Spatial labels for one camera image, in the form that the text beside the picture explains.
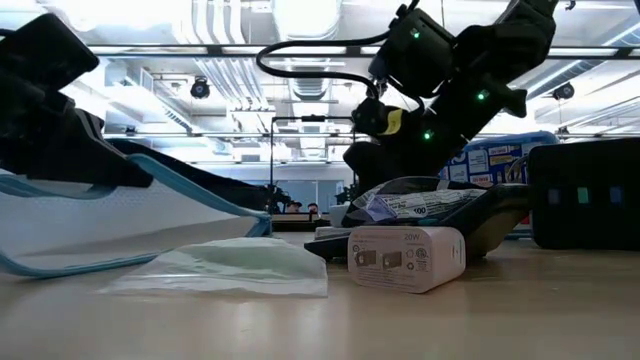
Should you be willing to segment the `crinkly printed packet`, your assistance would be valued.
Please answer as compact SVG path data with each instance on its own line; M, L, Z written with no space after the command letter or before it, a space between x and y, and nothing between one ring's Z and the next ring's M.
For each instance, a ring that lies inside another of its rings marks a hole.
M340 225L390 225L452 214L488 191L472 183L438 177L409 176L389 180L366 190L349 204Z

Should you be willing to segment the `overhead light bar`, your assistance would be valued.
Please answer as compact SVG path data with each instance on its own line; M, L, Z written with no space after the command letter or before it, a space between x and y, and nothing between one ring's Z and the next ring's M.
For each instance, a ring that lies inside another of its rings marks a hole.
M103 57L233 57L251 58L264 49L252 45L90 45L89 49ZM329 57L329 58L370 58L380 47L369 46L321 46L287 47L271 53L273 57ZM640 60L640 47L552 47L547 55L552 60Z

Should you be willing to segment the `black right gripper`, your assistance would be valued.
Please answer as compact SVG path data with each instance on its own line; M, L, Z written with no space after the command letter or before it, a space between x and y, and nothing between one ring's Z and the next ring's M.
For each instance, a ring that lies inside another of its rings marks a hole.
M357 194L401 177L435 176L499 112L524 118L526 98L525 89L512 89L491 74L457 74L421 118L420 144L359 141L347 149L343 159L357 175ZM366 98L351 117L356 132L380 137L398 133L404 113Z

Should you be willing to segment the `black network switch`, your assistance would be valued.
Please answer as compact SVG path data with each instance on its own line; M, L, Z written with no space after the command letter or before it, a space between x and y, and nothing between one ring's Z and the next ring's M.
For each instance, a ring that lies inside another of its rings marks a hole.
M527 175L538 246L640 252L640 138L539 146Z

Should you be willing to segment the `silver ventilation duct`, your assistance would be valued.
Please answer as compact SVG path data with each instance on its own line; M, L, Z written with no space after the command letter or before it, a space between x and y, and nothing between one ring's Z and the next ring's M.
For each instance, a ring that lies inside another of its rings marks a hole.
M342 0L271 0L280 41L333 40L339 29ZM317 101L325 96L330 79L289 80L300 100Z

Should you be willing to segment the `black aluminium table frame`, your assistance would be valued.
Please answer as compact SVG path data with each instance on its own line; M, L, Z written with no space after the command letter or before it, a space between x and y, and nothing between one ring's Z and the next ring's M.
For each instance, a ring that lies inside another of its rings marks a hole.
M329 221L274 221L272 230L274 232L314 232L316 228L328 227Z

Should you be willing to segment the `clear blue-edged zip pouch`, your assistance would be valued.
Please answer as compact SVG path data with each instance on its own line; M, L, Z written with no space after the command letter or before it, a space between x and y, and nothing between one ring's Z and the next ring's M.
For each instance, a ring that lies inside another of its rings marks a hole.
M148 187L0 175L0 274L56 278L149 262L189 244L260 237L271 218L225 200L149 156Z

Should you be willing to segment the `black gantry frame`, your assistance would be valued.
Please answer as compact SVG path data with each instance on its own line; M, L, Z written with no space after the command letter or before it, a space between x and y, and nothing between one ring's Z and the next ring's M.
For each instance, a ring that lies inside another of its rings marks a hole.
M275 161L274 148L275 138L288 139L345 139L354 142L356 133L354 130L348 132L317 132L317 133L295 133L283 134L276 133L275 127L279 121L300 121L302 124L328 122L330 120L349 120L348 116L327 116L327 115L304 115L304 116L273 116L270 120L269 132L264 137L269 141L269 183L267 189L270 193L270 202L274 203L279 199L278 190L276 189L275 174L276 172L284 172L284 176L290 180L343 180L347 186L355 184L357 175L346 167L344 162L338 162L329 159L329 151L325 148L325 158L317 161Z

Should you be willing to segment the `small white charger box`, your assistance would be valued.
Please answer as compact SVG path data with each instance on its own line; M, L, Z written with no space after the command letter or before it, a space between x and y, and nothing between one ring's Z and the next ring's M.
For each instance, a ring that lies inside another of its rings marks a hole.
M465 240L450 227L362 226L349 235L347 260L359 285L421 294L462 275Z

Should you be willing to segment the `blue printed package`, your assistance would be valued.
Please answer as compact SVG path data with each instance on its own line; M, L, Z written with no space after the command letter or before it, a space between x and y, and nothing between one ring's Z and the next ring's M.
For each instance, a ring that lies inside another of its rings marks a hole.
M546 131L513 134L472 141L440 170L445 180L469 182L482 187L499 183L526 183L526 161L519 160L542 145L559 139Z

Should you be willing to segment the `small clear plastic bag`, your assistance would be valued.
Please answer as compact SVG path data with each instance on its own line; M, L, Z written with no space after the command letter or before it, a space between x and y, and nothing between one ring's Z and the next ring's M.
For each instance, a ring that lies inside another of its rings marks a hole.
M113 280L107 294L221 294L323 298L323 258L300 245L269 237L243 237L186 245Z

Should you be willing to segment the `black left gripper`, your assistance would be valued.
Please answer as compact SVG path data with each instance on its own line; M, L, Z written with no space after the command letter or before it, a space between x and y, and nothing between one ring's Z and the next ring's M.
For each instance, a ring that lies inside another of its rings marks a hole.
M30 179L147 188L153 176L107 144L96 117L0 69L0 169Z

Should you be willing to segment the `background wooden table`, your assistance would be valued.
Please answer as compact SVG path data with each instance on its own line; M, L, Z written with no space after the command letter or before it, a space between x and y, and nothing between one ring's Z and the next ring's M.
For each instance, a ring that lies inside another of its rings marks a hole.
M274 214L272 216L273 222L328 222L329 217L322 214L310 214L310 213L283 213Z

